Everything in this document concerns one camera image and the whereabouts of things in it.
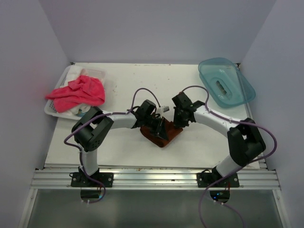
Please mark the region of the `brown towel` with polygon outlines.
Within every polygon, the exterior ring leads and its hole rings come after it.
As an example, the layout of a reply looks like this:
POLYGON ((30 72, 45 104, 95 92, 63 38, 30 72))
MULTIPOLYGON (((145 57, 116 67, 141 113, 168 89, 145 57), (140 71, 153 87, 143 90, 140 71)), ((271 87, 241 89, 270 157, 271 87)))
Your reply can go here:
POLYGON ((151 131, 146 126, 142 126, 140 128, 140 132, 146 139, 148 139, 158 147, 163 148, 167 146, 174 138, 176 138, 183 131, 183 128, 175 127, 174 123, 169 122, 167 119, 164 119, 164 126, 165 126, 165 133, 168 138, 167 140, 152 135, 151 131))

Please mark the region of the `pink towel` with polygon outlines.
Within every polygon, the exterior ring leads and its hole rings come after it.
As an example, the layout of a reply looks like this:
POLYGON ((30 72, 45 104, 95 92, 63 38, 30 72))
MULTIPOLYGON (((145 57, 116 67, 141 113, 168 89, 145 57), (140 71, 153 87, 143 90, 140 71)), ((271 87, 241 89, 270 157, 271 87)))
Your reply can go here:
POLYGON ((67 86, 54 89, 46 95, 52 100, 57 112, 63 113, 79 104, 100 106, 105 102, 105 89, 102 82, 94 77, 80 75, 68 82, 67 86))

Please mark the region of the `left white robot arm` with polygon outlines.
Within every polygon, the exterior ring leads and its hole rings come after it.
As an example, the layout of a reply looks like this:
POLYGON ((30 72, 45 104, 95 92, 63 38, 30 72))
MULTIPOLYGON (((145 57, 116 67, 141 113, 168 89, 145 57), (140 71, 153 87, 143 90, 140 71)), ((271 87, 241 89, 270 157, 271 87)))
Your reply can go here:
POLYGON ((145 127, 150 136, 157 140, 168 141, 165 119, 155 112, 156 105, 145 100, 136 110, 126 113, 105 113, 98 107, 92 107, 72 128, 75 142, 80 146, 80 170, 82 181, 87 186, 98 183, 97 148, 112 129, 134 129, 145 127))

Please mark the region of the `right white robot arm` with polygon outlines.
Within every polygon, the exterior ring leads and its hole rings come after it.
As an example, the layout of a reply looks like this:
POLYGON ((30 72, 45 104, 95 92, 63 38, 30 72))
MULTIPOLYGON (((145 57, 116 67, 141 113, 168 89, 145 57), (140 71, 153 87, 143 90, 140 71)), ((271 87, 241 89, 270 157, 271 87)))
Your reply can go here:
POLYGON ((202 101, 192 102, 184 92, 174 96, 172 101, 175 105, 175 127, 184 128, 189 126, 189 122, 203 124, 227 138, 229 155, 215 166, 210 174, 214 185, 223 186, 228 182, 229 173, 244 168, 266 149, 252 119, 234 121, 228 116, 221 116, 220 113, 212 112, 202 101))

